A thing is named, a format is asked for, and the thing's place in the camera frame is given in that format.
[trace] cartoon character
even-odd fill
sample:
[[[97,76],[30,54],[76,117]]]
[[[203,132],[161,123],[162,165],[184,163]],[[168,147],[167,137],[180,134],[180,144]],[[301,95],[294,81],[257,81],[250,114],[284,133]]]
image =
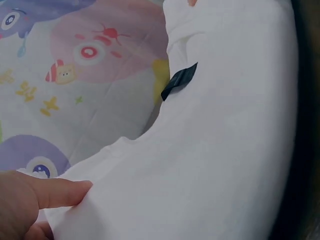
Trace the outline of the cartoon character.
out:
[[[57,177],[70,167],[68,159],[56,146],[32,135],[6,139],[0,143],[0,156],[0,171],[20,170],[39,178]]]
[[[26,39],[35,23],[58,19],[92,5],[96,0],[7,0],[0,5],[0,39],[15,33],[23,39],[18,57],[26,53]]]
[[[167,43],[160,6],[148,0],[97,0],[63,16],[53,28],[55,63],[45,80],[61,85],[125,79],[166,60]]]
[[[58,85],[68,84],[77,79],[75,66],[73,64],[64,64],[64,61],[58,59],[46,75],[47,82],[55,82]]]

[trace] finger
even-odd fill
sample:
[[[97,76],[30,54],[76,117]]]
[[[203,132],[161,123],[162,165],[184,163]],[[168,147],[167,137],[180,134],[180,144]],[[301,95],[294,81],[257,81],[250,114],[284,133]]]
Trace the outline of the finger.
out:
[[[188,0],[189,6],[194,7],[197,3],[197,0]]]
[[[23,178],[32,187],[39,209],[76,206],[93,185],[90,181],[39,179],[28,175]]]
[[[37,225],[43,231],[44,235],[48,239],[54,240],[54,233],[52,232],[51,227],[47,221],[37,222],[35,223],[35,225]]]
[[[24,235],[23,240],[54,240],[54,238],[48,238],[44,231],[37,224],[32,225],[28,232]]]

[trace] fingernail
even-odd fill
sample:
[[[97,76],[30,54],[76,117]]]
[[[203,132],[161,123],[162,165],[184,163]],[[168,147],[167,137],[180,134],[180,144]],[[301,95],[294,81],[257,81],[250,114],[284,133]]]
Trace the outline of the fingernail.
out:
[[[92,181],[89,180],[85,180],[85,181],[79,181],[79,183],[85,185],[88,188],[91,188],[94,184],[92,183]]]

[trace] purple cartoon shape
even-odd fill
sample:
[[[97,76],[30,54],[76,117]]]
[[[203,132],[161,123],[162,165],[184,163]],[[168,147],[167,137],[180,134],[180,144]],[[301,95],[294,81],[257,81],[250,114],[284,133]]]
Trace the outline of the purple cartoon shape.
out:
[[[49,141],[32,135],[17,135],[0,144],[0,170],[24,169],[54,178],[69,167],[66,156]]]
[[[0,39],[15,33],[26,39],[34,24],[89,7],[96,0],[7,0],[0,6]],[[26,52],[25,41],[18,52]]]

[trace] baby mattress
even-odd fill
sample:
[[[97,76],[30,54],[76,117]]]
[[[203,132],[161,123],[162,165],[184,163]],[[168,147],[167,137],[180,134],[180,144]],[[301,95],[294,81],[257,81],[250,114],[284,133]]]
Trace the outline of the baby mattress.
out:
[[[0,0],[0,170],[53,178],[137,138],[167,44],[159,0]]]

